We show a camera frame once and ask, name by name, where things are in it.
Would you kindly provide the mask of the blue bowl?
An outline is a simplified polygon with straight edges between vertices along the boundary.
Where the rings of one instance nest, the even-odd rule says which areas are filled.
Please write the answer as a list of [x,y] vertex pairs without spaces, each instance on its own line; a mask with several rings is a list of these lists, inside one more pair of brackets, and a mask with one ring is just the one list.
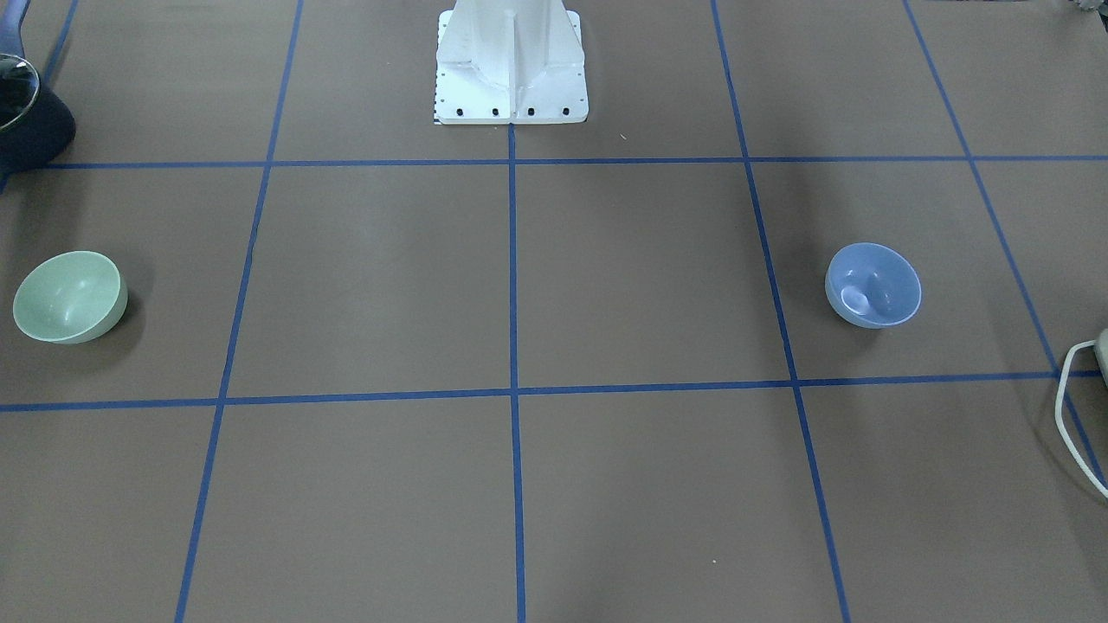
[[886,330],[910,321],[923,302],[914,265],[878,243],[840,248],[828,262],[824,289],[832,312],[864,330]]

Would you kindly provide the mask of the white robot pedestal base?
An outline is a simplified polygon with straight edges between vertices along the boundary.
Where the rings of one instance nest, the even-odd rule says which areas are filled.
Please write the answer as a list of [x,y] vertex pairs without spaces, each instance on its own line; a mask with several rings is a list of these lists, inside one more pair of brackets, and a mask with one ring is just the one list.
[[562,1],[458,1],[437,27],[435,123],[589,118],[581,17]]

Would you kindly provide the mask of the dark blue saucepan with lid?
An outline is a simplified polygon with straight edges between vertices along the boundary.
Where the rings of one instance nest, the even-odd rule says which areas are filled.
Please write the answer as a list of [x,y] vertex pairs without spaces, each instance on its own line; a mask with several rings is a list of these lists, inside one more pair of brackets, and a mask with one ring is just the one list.
[[71,145],[70,109],[25,58],[23,20],[30,3],[7,1],[1,20],[1,173],[42,167]]

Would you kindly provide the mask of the green bowl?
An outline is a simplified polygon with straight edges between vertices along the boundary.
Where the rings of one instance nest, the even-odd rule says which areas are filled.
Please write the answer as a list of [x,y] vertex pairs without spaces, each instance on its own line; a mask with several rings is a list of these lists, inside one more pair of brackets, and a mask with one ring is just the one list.
[[83,344],[106,335],[129,304],[126,279],[114,261],[71,251],[28,273],[13,297],[13,320],[38,343]]

